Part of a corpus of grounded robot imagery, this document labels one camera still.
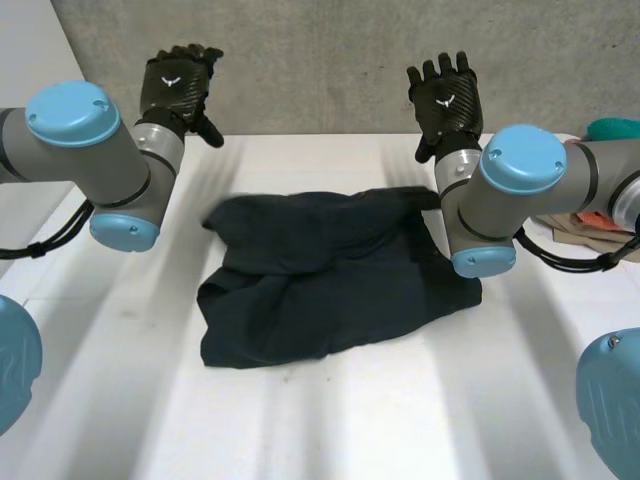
gray concrete wall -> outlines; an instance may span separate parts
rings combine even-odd
[[[638,116],[637,0],[53,0],[87,79],[132,122],[159,48],[222,48],[225,133],[415,132],[405,69],[468,52],[485,131]]]

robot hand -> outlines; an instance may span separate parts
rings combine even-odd
[[[173,131],[195,132],[212,147],[220,148],[224,138],[205,116],[205,99],[213,66],[223,52],[191,44],[158,52],[147,62],[140,98],[144,121],[171,123]]]
[[[422,129],[416,160],[425,163],[436,153],[441,140],[454,132],[470,134],[472,143],[482,133],[482,108],[477,77],[469,68],[464,52],[458,52],[458,70],[446,53],[438,56],[440,74],[431,60],[422,65],[424,79],[416,67],[409,67],[407,75],[411,87],[409,100],[414,104],[416,120]]]

crumpled fabric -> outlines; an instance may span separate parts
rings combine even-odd
[[[203,226],[227,245],[198,291],[207,366],[252,368],[322,358],[410,333],[480,304],[421,211],[423,187],[231,198]]]

wire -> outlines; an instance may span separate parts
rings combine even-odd
[[[640,236],[636,235],[615,252],[603,253],[596,258],[583,260],[559,257],[540,248],[527,236],[524,228],[520,228],[514,235],[514,238],[520,242],[520,245],[522,245],[525,250],[538,257],[546,265],[567,273],[606,272],[618,266],[620,260],[631,252],[640,249]]]
[[[19,258],[39,258],[48,252],[63,247],[73,240],[82,230],[87,220],[91,218],[94,207],[89,200],[85,200],[64,226],[44,242],[35,242],[25,248],[10,250],[0,249],[0,260],[17,260]]]

blue joint cap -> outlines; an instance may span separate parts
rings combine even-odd
[[[120,112],[104,90],[81,80],[58,83],[34,95],[25,119],[40,140],[67,148],[100,143],[120,126]]]
[[[640,122],[628,118],[601,118],[587,127],[589,140],[625,140],[640,138]]]
[[[121,252],[146,252],[160,235],[160,229],[153,223],[120,213],[94,215],[89,231],[102,245]]]
[[[567,171],[567,153],[555,135],[533,125],[496,133],[482,152],[480,172],[491,186],[513,195],[553,187]]]
[[[31,385],[42,371],[42,339],[31,315],[0,295],[0,435],[31,402]]]
[[[516,264],[516,250],[513,247],[468,248],[454,253],[451,263],[461,277],[493,277],[511,270]]]
[[[594,340],[580,356],[576,403],[591,431],[591,444],[613,474],[638,478],[640,471],[640,328]]]

